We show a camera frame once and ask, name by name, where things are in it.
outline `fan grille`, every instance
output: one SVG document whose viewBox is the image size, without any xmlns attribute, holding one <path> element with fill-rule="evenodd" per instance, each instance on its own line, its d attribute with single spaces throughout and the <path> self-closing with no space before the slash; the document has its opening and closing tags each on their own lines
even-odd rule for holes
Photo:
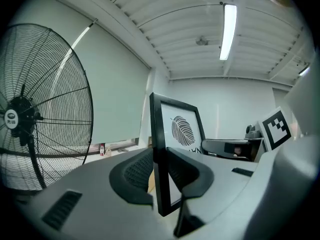
<svg viewBox="0 0 320 240">
<path fill-rule="evenodd" d="M 0 45 L 2 180 L 9 188 L 40 190 L 28 146 L 21 146 L 4 122 L 4 113 L 21 92 L 43 117 L 35 121 L 31 134 L 39 169 L 49 185 L 83 164 L 93 129 L 92 96 L 85 71 L 70 45 L 50 28 L 11 26 Z M 30 134 L 20 122 L 17 127 Z"/>
</svg>

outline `black picture frame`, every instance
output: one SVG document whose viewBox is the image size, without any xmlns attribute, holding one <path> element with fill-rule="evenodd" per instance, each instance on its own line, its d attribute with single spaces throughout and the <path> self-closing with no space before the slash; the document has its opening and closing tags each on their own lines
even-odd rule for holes
<svg viewBox="0 0 320 240">
<path fill-rule="evenodd" d="M 171 204 L 170 186 L 168 176 L 168 158 L 166 150 L 164 122 L 162 115 L 162 104 L 169 105 L 182 110 L 192 111 L 195 113 L 197 124 L 199 127 L 201 141 L 205 140 L 205 132 L 200 119 L 199 111 L 196 106 L 175 100 L 157 93 L 151 93 L 150 100 L 150 123 L 151 137 L 153 148 L 153 167 L 154 180 L 156 188 L 156 198 L 158 212 L 162 216 L 166 216 L 180 207 L 181 200 L 177 200 Z M 207 155 L 208 152 L 201 147 L 201 153 Z"/>
</svg>

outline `black stand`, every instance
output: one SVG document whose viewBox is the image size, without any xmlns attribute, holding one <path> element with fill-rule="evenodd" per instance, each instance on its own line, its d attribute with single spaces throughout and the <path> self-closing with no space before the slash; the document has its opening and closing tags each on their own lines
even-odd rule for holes
<svg viewBox="0 0 320 240">
<path fill-rule="evenodd" d="M 36 178 L 38 179 L 40 186 L 45 189 L 47 187 L 44 177 L 41 174 L 41 171 L 39 169 L 38 163 L 37 163 L 37 157 L 36 157 L 36 151 L 35 151 L 35 140 L 33 136 L 30 136 L 28 139 L 28 148 L 30 153 L 30 158 L 32 162 L 32 166 L 36 175 Z"/>
</svg>

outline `fan motor hub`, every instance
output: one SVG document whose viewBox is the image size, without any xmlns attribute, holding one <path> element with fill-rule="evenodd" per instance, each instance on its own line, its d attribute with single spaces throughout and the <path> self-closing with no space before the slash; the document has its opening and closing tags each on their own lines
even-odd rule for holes
<svg viewBox="0 0 320 240">
<path fill-rule="evenodd" d="M 36 110 L 31 101 L 24 96 L 16 96 L 10 101 L 4 119 L 13 137 L 18 137 L 21 131 L 32 133 L 35 113 Z"/>
</svg>

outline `ceiling light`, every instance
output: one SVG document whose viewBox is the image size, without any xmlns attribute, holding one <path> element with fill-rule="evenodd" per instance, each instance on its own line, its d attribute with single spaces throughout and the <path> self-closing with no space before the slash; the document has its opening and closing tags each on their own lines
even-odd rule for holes
<svg viewBox="0 0 320 240">
<path fill-rule="evenodd" d="M 225 61 L 228 59 L 232 41 L 235 36 L 236 21 L 237 21 L 237 6 L 232 4 L 225 4 L 224 11 L 224 28 L 223 38 L 220 53 L 220 60 Z"/>
<path fill-rule="evenodd" d="M 310 66 L 306 67 L 304 70 L 302 70 L 300 73 L 299 73 L 299 76 L 302 77 L 304 76 L 310 69 Z"/>
<path fill-rule="evenodd" d="M 90 27 L 87 27 L 82 33 L 81 35 L 79 35 L 79 37 L 74 41 L 74 43 L 72 44 L 71 48 L 74 49 L 76 47 L 76 45 L 79 43 L 80 39 L 84 37 L 85 33 L 87 33 L 87 31 L 90 29 Z"/>
</svg>

